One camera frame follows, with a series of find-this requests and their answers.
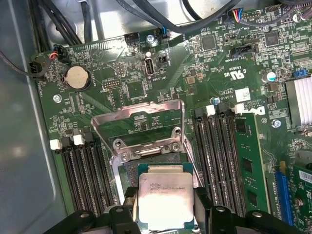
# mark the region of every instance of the integrated circuit chip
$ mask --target integrated circuit chip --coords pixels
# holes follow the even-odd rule
[[[201,39],[204,50],[212,50],[216,48],[215,37],[208,36]]]
[[[265,34],[265,42],[267,46],[278,45],[278,31],[273,31]]]

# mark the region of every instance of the wire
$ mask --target wire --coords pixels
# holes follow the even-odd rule
[[[130,6],[128,3],[126,3],[124,0],[116,0],[116,2],[126,11],[130,12],[131,14],[149,22],[150,24],[158,27],[158,28],[163,28],[162,24],[160,24],[159,22],[157,22],[156,20],[150,18],[149,16],[145,15],[142,12],[139,12],[138,10],[136,10],[135,8],[133,8],[132,6]]]
[[[91,14],[90,7],[86,1],[81,2],[81,10],[83,15],[83,35],[84,43],[92,42],[92,25],[91,25]]]
[[[275,24],[279,21],[281,21],[282,19],[286,18],[292,11],[294,11],[296,9],[296,6],[291,6],[289,8],[289,10],[281,15],[280,17],[272,20],[272,21],[269,21],[269,22],[265,22],[265,23],[253,23],[253,22],[247,22],[247,21],[244,21],[244,20],[241,20],[240,23],[241,24],[244,24],[244,25],[247,25],[247,26],[251,26],[251,27],[265,27],[265,26],[269,26],[271,24]]]
[[[42,71],[39,73],[29,73],[29,72],[25,72],[23,70],[21,70],[20,68],[18,68],[14,63],[12,63],[5,55],[4,53],[0,50],[0,59],[2,59],[2,61],[7,64],[9,67],[11,67],[14,71],[28,76],[28,77],[42,77],[50,68],[51,62],[53,59],[55,59],[55,57],[48,59],[45,62],[45,66],[43,67]]]
[[[66,29],[68,35],[73,39],[75,44],[82,44],[81,40],[77,36],[77,34],[74,32],[72,26],[69,24],[65,16],[62,14],[61,11],[53,4],[51,0],[42,0],[47,7],[54,13],[55,18],[64,26]]]
[[[195,20],[202,20],[202,17],[200,17],[195,10],[191,7],[189,0],[182,0],[182,3],[187,10],[187,12],[193,17]]]
[[[192,24],[188,24],[185,26],[176,26],[171,23],[167,18],[165,18],[161,13],[159,13],[148,1],[146,0],[133,0],[133,2],[146,14],[153,17],[153,19],[157,20],[167,29],[176,32],[176,33],[191,33],[196,30],[200,30],[201,28],[207,26],[210,22],[215,19],[221,17],[228,10],[232,9],[236,6],[241,0],[230,0],[226,5],[221,7],[218,11],[214,12],[212,15],[204,18],[202,20],[196,21]]]

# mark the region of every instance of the capacitor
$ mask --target capacitor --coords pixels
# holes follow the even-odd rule
[[[212,98],[210,99],[210,104],[211,104],[211,105],[218,105],[220,102],[221,102],[221,101],[220,101],[220,98],[218,98],[218,97],[212,97]]]
[[[81,66],[72,66],[64,75],[64,82],[75,90],[85,90],[91,83],[89,72]]]
[[[264,83],[275,82],[276,81],[276,74],[274,72],[265,73],[262,76],[262,81]]]

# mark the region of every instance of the green circuit board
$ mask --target green circuit board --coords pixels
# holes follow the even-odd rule
[[[245,209],[264,210],[282,219],[275,172],[280,171],[281,161],[286,165],[293,163],[295,151],[312,149],[312,138],[301,134],[312,126],[294,124],[287,93],[288,82],[295,77],[310,77],[312,73],[312,21],[293,20],[295,13],[300,14],[305,9],[306,5],[299,6],[278,25],[264,28],[248,27],[235,23],[233,19],[220,18],[192,34],[168,32],[168,41],[157,40],[159,30],[155,29],[135,34],[138,39],[131,43],[121,36],[67,47],[71,65],[54,60],[45,79],[37,82],[49,138],[69,137],[72,140],[74,135],[91,131],[96,143],[92,144],[90,153],[87,150],[82,157],[83,154],[103,156],[102,164],[106,172],[102,173],[107,179],[103,183],[110,184],[109,189],[102,188],[94,193],[111,193],[111,202],[105,201],[103,206],[118,204],[109,164],[112,155],[91,126],[92,117],[139,103],[182,100],[185,104],[186,137],[192,144],[196,166],[204,181],[194,111],[201,109],[205,112],[205,107],[211,105],[215,98],[225,104],[231,113],[235,105],[243,103],[250,113],[233,114],[233,142],[236,142],[236,150],[233,151],[238,155],[240,170],[237,173],[244,191]],[[268,7],[246,12],[243,18],[266,22],[282,12],[280,6]],[[155,36],[153,45],[146,42],[148,35]],[[241,46],[245,46],[248,52],[238,54]],[[43,65],[48,55],[38,54],[32,60]],[[152,75],[147,74],[146,58],[152,60]],[[64,74],[75,65],[85,68],[90,74],[91,84],[81,91],[64,82]],[[275,82],[263,79],[269,72],[275,73]],[[61,101],[55,102],[55,95],[60,96]],[[278,127],[274,126],[276,120],[280,121]],[[102,131],[110,142],[122,137],[128,145],[149,143],[169,137],[173,127],[181,124],[180,121],[179,111],[153,115],[139,113],[127,120],[108,123]],[[74,204],[70,192],[70,175],[66,174],[66,163],[62,160],[64,152],[54,152],[54,156],[70,214],[79,205]],[[186,158],[181,154],[172,162],[183,161],[180,157]],[[84,158],[82,168],[86,163],[88,160]],[[89,163],[96,165],[97,159]],[[86,172],[86,177],[91,173],[92,170]],[[124,189],[131,185],[129,181],[123,183],[126,184]],[[296,220],[294,225],[302,227]],[[303,222],[306,229],[302,230],[308,233],[311,221],[303,219]]]

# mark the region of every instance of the chip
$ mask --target chip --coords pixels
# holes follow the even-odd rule
[[[246,124],[244,119],[241,118],[235,119],[235,126],[238,132],[246,133]]]
[[[245,171],[253,173],[253,163],[246,158],[243,158],[243,168]]]
[[[196,82],[195,76],[186,77],[186,81],[188,84],[195,84]]]
[[[278,45],[278,32],[270,32],[270,33],[266,33],[265,34],[265,42],[267,44],[267,46],[274,46],[274,45]]]
[[[251,204],[254,206],[258,206],[258,198],[257,195],[254,194],[253,192],[247,191],[247,199]]]
[[[203,43],[204,50],[212,50],[216,48],[214,36],[204,37],[201,41]]]

